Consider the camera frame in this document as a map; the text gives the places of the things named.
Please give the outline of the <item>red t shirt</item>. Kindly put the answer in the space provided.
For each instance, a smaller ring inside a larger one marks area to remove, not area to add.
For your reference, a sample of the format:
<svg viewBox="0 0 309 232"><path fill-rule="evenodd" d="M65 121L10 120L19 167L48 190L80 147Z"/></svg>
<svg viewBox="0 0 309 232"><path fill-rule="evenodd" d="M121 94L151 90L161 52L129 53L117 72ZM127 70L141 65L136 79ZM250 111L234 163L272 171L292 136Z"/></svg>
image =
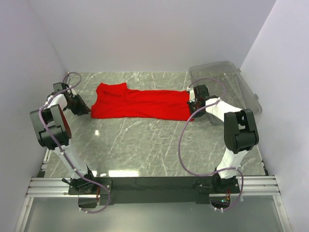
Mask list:
<svg viewBox="0 0 309 232"><path fill-rule="evenodd" d="M126 83L101 83L96 93L97 100L91 107L91 117L95 119L139 117L186 121L191 115L186 91L137 90L129 89Z"/></svg>

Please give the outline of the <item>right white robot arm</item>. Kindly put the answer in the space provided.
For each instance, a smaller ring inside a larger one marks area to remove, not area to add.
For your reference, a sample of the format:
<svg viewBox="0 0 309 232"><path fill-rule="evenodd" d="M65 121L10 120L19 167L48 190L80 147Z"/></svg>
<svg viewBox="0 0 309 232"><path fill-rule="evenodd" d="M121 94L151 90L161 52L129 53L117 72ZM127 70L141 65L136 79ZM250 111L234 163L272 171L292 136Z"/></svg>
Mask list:
<svg viewBox="0 0 309 232"><path fill-rule="evenodd" d="M253 111L234 107L216 95L211 96L205 85L188 87L187 92L190 120L208 113L224 124L226 149L216 168L218 173L213 175L212 180L213 190L222 193L234 183L244 156L259 142Z"/></svg>

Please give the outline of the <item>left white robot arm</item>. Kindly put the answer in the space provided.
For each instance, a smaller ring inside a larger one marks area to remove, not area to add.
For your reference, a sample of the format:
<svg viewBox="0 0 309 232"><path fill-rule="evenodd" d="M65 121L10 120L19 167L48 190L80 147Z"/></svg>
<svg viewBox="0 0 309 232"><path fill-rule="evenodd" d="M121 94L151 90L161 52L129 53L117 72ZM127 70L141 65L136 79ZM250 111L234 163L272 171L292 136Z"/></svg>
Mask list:
<svg viewBox="0 0 309 232"><path fill-rule="evenodd" d="M39 144L57 154L70 172L71 187L78 187L85 194L96 190L97 183L84 161L77 155L72 143L72 133L64 111L71 110L76 116L90 113L79 94L65 83L53 84L54 92L44 106L30 112L30 119Z"/></svg>

